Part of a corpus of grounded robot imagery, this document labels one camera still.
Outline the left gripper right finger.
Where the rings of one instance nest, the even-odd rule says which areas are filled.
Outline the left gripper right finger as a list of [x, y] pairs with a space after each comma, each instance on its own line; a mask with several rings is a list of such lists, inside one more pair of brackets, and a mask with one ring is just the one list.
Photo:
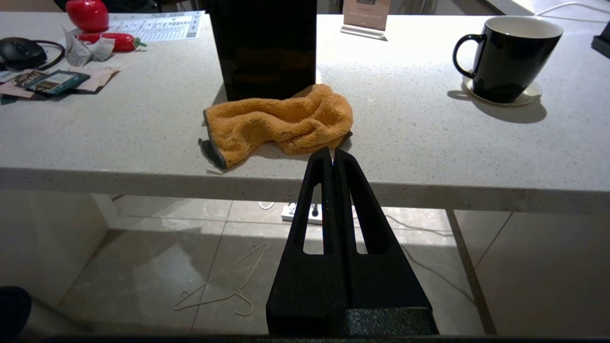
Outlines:
[[356, 158], [334, 156], [338, 231], [353, 308], [432, 306]]

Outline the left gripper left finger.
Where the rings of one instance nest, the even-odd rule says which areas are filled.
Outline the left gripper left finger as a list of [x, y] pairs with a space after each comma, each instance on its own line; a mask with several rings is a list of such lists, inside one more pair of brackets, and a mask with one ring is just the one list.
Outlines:
[[[323, 253], [304, 252], [314, 188], [322, 188]], [[329, 148], [310, 157], [272, 290], [266, 323], [272, 336], [334, 336], [347, 307], [344, 259], [336, 213], [337, 197]]]

